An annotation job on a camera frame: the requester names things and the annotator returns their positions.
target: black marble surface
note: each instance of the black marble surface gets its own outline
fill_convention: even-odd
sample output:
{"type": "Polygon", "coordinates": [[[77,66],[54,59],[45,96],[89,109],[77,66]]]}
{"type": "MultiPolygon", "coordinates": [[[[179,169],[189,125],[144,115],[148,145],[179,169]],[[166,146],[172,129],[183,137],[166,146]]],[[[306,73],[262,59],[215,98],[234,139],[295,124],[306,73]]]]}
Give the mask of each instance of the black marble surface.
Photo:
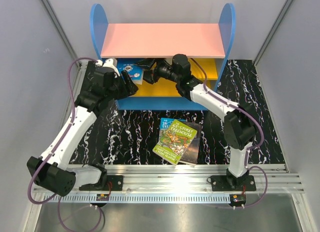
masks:
{"type": "MultiPolygon", "coordinates": [[[[92,78],[89,64],[82,89],[92,78]]],[[[265,141],[252,151],[249,163],[285,163],[255,67],[250,60],[229,60],[217,92],[255,107],[265,141]]],[[[162,117],[187,119],[202,125],[198,164],[229,163],[230,148],[222,122],[209,111],[118,111],[114,102],[86,132],[70,163],[167,164],[152,152],[162,117]]],[[[260,140],[256,137],[254,144],[260,140]]]]}

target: book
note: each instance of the book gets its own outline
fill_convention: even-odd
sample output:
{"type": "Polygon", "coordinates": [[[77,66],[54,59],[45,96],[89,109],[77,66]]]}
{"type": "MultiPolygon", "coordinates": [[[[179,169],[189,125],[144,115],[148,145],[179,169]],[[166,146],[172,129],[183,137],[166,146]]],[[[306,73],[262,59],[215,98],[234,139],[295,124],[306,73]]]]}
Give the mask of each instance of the book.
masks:
{"type": "Polygon", "coordinates": [[[141,58],[118,58],[116,68],[119,72],[126,70],[135,84],[142,84],[144,71],[142,68],[135,65],[136,62],[141,61],[141,58]]]}
{"type": "Polygon", "coordinates": [[[183,154],[182,158],[180,159],[180,163],[196,165],[198,163],[198,154],[199,154],[199,146],[200,146],[200,139],[201,139],[201,125],[198,123],[192,122],[182,122],[185,125],[193,128],[197,131],[195,138],[193,139],[192,143],[183,154]]]}
{"type": "Polygon", "coordinates": [[[174,120],[160,136],[153,152],[169,163],[177,165],[196,135],[197,130],[174,120]]]}
{"type": "MultiPolygon", "coordinates": [[[[165,131],[170,127],[174,118],[161,118],[160,122],[160,131],[159,131],[159,139],[165,133],[165,131]]],[[[185,125],[196,129],[197,133],[195,138],[193,139],[192,143],[188,147],[188,149],[183,154],[182,158],[180,159],[180,163],[196,165],[198,162],[198,153],[199,153],[199,146],[200,146],[200,139],[201,139],[201,125],[198,123],[186,122],[183,119],[177,119],[181,121],[185,125]]]]}

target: reflective floor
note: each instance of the reflective floor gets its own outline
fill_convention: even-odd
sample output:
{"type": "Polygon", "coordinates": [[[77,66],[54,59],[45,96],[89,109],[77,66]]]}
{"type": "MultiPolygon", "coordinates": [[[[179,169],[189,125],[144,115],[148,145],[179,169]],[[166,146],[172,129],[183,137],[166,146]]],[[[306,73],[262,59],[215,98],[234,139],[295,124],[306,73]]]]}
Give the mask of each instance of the reflective floor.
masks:
{"type": "MultiPolygon", "coordinates": [[[[247,204],[257,199],[257,195],[248,195],[247,204]]],[[[83,203],[62,203],[62,218],[83,206],[83,203]]],[[[104,218],[96,231],[302,231],[292,197],[287,194],[268,194],[257,206],[238,210],[214,208],[212,204],[110,203],[103,211],[104,218]]],[[[67,219],[65,224],[75,231],[88,231],[98,218],[99,213],[88,207],[67,219]]],[[[56,203],[42,206],[36,231],[65,231],[58,221],[56,203]]]]}

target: white wall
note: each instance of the white wall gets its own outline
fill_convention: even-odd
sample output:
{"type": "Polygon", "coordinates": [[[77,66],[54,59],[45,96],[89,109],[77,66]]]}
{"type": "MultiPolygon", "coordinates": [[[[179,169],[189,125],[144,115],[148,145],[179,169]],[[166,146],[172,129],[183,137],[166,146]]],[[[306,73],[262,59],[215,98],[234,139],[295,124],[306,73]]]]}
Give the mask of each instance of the white wall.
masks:
{"type": "Polygon", "coordinates": [[[295,0],[257,72],[288,161],[320,229],[320,0],[295,0]]]}
{"type": "Polygon", "coordinates": [[[230,58],[254,59],[285,0],[50,0],[78,56],[96,57],[89,18],[100,3],[110,23],[209,23],[219,21],[225,3],[233,3],[236,36],[230,58]]]}
{"type": "Polygon", "coordinates": [[[0,230],[13,232],[28,204],[27,160],[59,131],[71,58],[39,0],[0,0],[0,24],[0,230]]]}

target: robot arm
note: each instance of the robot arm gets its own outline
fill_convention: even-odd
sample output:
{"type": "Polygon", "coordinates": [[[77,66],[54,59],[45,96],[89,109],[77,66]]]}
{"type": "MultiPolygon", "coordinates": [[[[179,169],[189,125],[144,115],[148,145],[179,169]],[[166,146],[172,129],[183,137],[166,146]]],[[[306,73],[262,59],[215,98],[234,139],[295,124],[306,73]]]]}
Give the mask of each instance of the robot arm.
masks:
{"type": "MultiPolygon", "coordinates": [[[[135,94],[138,87],[132,82],[126,71],[118,72],[115,60],[108,59],[102,67],[94,72],[92,85],[87,91],[82,91],[75,102],[75,120],[67,135],[35,179],[35,184],[42,186],[60,196],[67,195],[74,187],[91,184],[95,188],[103,188],[107,180],[107,171],[96,165],[68,169],[70,158],[89,127],[95,122],[100,113],[108,107],[110,100],[123,99],[135,94]]],[[[182,97],[208,108],[224,121],[224,136],[231,147],[230,165],[227,170],[227,182],[236,188],[248,175],[246,164],[246,149],[252,145],[256,129],[243,118],[234,108],[239,104],[214,93],[212,97],[204,89],[202,81],[191,75],[190,63],[185,55],[175,55],[172,65],[164,59],[146,59],[138,66],[147,69],[143,79],[155,83],[160,77],[176,82],[176,88],[182,97]]],[[[241,106],[249,112],[248,106],[241,106]]],[[[64,131],[71,122],[71,116],[53,143],[39,158],[31,157],[27,162],[30,174],[33,176],[43,160],[52,152],[52,148],[61,139],[64,131]]]]}

